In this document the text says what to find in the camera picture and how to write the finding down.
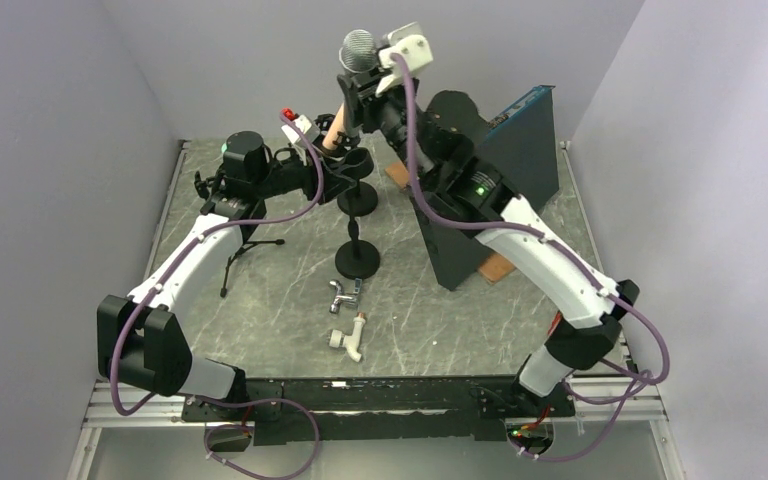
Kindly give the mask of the silver mesh-head microphone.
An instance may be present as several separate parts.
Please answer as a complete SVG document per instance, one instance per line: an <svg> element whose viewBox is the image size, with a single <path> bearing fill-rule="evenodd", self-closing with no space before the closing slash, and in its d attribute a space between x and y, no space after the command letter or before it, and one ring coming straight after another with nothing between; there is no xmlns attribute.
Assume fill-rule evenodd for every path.
<svg viewBox="0 0 768 480"><path fill-rule="evenodd" d="M338 51L343 69L358 74L376 69L379 65L378 44L367 30L355 29L348 32Z"/></svg>

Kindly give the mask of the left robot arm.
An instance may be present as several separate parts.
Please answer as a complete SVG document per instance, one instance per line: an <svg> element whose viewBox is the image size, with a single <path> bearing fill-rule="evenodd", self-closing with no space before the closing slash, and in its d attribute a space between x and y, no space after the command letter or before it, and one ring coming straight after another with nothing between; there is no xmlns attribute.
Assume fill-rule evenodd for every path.
<svg viewBox="0 0 768 480"><path fill-rule="evenodd" d="M249 399L245 372L197 356L182 320L212 276L232 265L259 226L271 224L268 199L302 192L306 205L287 217L295 220L352 189L372 167L370 154L357 146L330 156L315 137L293 134L288 145L273 150L257 132L231 135L215 173L194 176L204 203L188 234L141 284L98 306L98 367L112 396L128 385L149 396L206 397L221 419L239 417Z"/></svg>

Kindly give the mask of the black clip microphone stand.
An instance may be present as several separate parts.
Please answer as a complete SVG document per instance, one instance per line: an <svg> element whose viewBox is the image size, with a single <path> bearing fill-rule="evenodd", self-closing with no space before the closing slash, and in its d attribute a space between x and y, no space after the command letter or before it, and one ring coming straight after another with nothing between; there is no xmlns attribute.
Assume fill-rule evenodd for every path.
<svg viewBox="0 0 768 480"><path fill-rule="evenodd" d="M347 232L349 240L336 251L334 261L337 272L345 278L362 280L373 276L380 267L380 253L375 245L360 238L358 219L350 213Z"/></svg>

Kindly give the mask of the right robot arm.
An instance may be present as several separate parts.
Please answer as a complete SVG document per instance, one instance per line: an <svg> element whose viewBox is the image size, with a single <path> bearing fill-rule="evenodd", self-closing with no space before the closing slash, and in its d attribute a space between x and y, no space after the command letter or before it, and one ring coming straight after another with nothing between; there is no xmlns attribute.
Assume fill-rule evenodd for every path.
<svg viewBox="0 0 768 480"><path fill-rule="evenodd" d="M517 411L534 415L572 373L615 346L639 289L590 265L540 218L559 189L552 90L532 88L491 120L460 91L415 101L417 80L385 92L382 69L343 74L338 140L379 132L409 172L411 200L424 235L456 234L470 255L490 250L508 260L558 308L560 319L530 353L511 388Z"/></svg>

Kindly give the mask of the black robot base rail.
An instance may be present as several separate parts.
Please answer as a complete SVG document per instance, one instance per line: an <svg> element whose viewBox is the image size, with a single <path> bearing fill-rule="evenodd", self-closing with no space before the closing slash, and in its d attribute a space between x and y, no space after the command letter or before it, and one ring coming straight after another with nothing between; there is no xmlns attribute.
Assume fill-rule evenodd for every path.
<svg viewBox="0 0 768 480"><path fill-rule="evenodd" d="M228 409L189 400L189 423L239 423L254 428L257 446L296 441L470 437L503 441L506 427L538 418L570 418L573 401L562 386L544 400L513 391L511 375L254 378L253 408Z"/></svg>

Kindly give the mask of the black shock-mount tripod stand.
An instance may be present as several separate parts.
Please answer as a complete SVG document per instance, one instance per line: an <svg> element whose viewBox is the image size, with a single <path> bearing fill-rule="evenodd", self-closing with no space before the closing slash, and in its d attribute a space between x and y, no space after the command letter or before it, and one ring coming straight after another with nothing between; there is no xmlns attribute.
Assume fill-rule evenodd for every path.
<svg viewBox="0 0 768 480"><path fill-rule="evenodd" d="M196 190L197 196L203 200L210 200L212 196L212 185L218 180L218 175L213 175L207 178L203 178L201 176L201 172L199 170L196 170L194 173L194 181L193 185ZM229 275L230 275L230 269L234 265L236 261L238 261L243 255L245 255L248 251L252 250L253 248L256 248L260 245L276 245L276 246L283 246L286 244L286 240L283 238L273 239L273 240L251 240L250 239L251 234L243 233L243 243L241 247L227 259L225 270L224 270L224 277L222 286L219 291L219 296L222 299L225 299L228 295L229 286Z"/></svg>

